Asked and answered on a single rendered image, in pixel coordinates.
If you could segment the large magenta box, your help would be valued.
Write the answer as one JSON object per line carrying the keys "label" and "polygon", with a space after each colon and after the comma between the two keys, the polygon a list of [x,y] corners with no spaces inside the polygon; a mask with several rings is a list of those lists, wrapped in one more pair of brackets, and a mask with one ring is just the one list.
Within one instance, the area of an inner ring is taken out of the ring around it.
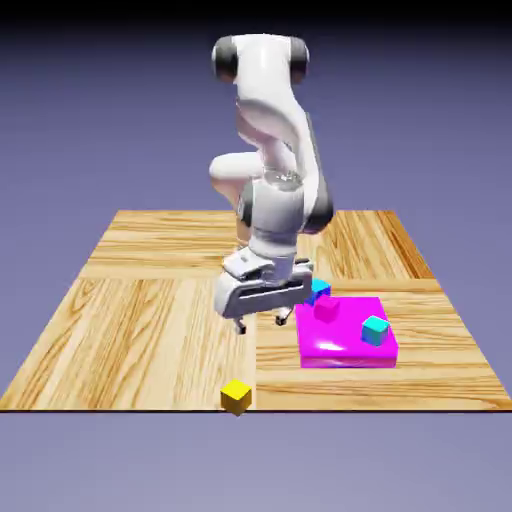
{"label": "large magenta box", "polygon": [[361,339],[362,323],[368,317],[375,315],[389,322],[380,299],[376,296],[337,298],[340,302],[339,315],[331,323],[315,319],[314,305],[296,306],[300,365],[303,368],[393,368],[397,361],[398,343],[391,324],[389,334],[380,346]]}

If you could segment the small magenta cube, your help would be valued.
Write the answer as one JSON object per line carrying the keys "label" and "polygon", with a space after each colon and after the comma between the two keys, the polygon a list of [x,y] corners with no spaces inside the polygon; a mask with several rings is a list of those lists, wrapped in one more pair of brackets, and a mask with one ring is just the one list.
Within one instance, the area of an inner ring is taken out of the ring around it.
{"label": "small magenta cube", "polygon": [[313,315],[325,323],[334,322],[339,315],[340,302],[337,297],[321,295],[314,303]]}

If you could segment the small yellow cube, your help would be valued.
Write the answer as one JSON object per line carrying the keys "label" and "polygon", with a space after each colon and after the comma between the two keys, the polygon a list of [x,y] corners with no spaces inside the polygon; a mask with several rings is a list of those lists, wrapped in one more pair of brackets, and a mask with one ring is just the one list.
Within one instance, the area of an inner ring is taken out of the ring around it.
{"label": "small yellow cube", "polygon": [[236,416],[242,415],[252,404],[252,388],[237,379],[231,380],[220,391],[221,407]]}

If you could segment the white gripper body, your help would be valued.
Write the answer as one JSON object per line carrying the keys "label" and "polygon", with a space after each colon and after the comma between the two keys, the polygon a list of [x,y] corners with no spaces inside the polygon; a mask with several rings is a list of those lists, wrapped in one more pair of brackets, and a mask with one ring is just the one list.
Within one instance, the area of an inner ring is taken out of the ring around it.
{"label": "white gripper body", "polygon": [[310,295],[312,279],[312,263],[295,264],[291,277],[279,284],[263,279],[240,281],[223,272],[215,284],[214,308],[226,319],[281,307],[294,309]]}

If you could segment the small cyan cube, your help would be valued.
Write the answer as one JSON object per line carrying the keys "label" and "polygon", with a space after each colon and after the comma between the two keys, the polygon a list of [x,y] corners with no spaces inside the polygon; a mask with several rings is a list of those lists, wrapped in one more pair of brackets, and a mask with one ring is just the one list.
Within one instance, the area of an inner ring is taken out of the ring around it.
{"label": "small cyan cube", "polygon": [[304,303],[313,306],[314,303],[323,295],[331,295],[331,285],[322,279],[313,278],[311,283],[311,293]]}
{"label": "small cyan cube", "polygon": [[390,323],[372,315],[362,323],[361,339],[373,346],[380,346],[389,334]]}

